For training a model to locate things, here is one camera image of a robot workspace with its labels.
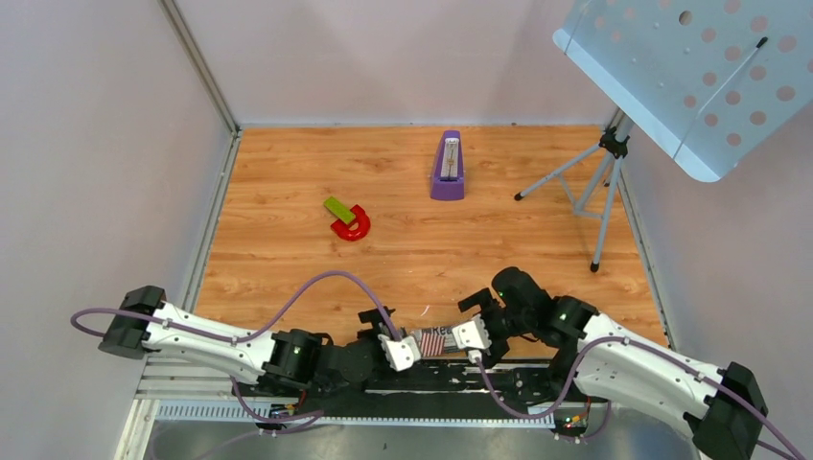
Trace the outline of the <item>flag pattern glasses case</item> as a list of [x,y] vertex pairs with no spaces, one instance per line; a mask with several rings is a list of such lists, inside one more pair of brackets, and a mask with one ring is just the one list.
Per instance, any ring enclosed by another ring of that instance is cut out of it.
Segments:
[[475,349],[473,342],[463,339],[461,325],[416,329],[408,334],[415,340],[422,359]]

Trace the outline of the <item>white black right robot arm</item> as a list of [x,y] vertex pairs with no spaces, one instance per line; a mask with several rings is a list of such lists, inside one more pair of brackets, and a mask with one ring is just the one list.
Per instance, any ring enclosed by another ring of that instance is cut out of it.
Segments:
[[749,459],[767,404],[748,367],[725,367],[681,355],[631,332],[597,307],[552,296],[515,266],[491,286],[459,301],[478,308],[461,327],[470,361],[489,369],[512,337],[530,334],[556,351],[547,386],[558,401],[578,393],[653,417],[687,436],[708,459]]

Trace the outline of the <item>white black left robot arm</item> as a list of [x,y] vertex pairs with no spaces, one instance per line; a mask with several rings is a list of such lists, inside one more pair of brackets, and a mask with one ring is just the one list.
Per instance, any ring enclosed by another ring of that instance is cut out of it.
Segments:
[[335,345],[324,333],[251,330],[208,320],[167,302],[163,288],[144,286],[125,295],[99,345],[130,359],[150,353],[183,359],[225,373],[271,396],[313,385],[330,390],[361,384],[375,371],[410,366],[410,345],[380,328]]

